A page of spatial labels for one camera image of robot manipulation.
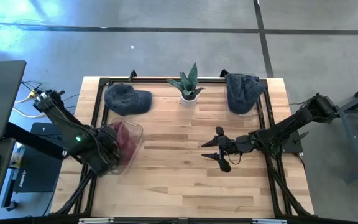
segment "green leaf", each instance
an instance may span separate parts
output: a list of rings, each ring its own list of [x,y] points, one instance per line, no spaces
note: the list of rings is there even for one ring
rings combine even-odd
[[[198,95],[202,90],[204,90],[204,88],[200,87],[194,91],[194,94]]]
[[[193,90],[187,90],[187,89],[184,89],[183,90],[183,94],[185,95],[185,96],[188,96],[188,95],[190,95],[190,94],[192,94],[193,93]]]
[[[197,65],[195,63],[191,68],[187,79],[189,80],[190,83],[193,84],[193,88],[196,88],[198,80],[197,80]]]
[[[183,83],[175,81],[173,79],[169,79],[167,80],[167,82],[169,82],[169,84],[173,85],[174,87],[178,88],[178,90],[180,90],[181,92],[183,92]]]
[[[187,80],[187,77],[185,75],[184,72],[179,72],[180,73],[180,80],[183,83],[183,87],[185,87],[186,90],[191,90],[191,87],[193,86],[189,80]]]

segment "black desk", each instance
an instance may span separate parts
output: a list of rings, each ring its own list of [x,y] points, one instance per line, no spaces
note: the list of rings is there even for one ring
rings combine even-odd
[[[0,62],[0,194],[15,140],[46,155],[63,159],[63,148],[9,122],[25,65],[23,60]]]

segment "plant pot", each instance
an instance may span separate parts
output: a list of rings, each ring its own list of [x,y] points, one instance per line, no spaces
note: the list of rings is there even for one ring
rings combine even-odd
[[[198,95],[196,95],[196,97],[192,100],[186,100],[184,99],[183,97],[183,94],[180,95],[180,103],[183,105],[183,106],[186,106],[186,107],[194,107],[196,106],[197,104],[197,98],[198,98]]]

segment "wooden table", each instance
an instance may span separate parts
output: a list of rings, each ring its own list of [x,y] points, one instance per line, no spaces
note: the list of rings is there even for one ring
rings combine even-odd
[[[84,77],[75,111],[83,123],[90,124],[100,77]],[[291,115],[284,81],[268,78],[275,122]],[[199,84],[205,88],[194,108],[180,104],[179,91],[168,83],[133,83],[136,90],[153,94],[146,114],[125,116],[141,125],[141,148],[125,175],[105,175],[98,179],[92,216],[110,217],[273,217],[272,199],[263,154],[244,154],[230,173],[202,153],[218,152],[217,147],[200,148],[222,126],[230,138],[259,129],[256,116],[238,117],[227,113],[225,84]],[[102,100],[98,124],[104,102]],[[262,107],[266,114],[265,100]],[[108,121],[118,115],[109,112]],[[313,213],[308,184],[299,158],[283,155],[287,185],[307,211]],[[81,165],[73,158],[63,161],[52,203],[57,211],[78,185]],[[83,207],[88,189],[85,189]],[[280,208],[284,211],[281,191]]]

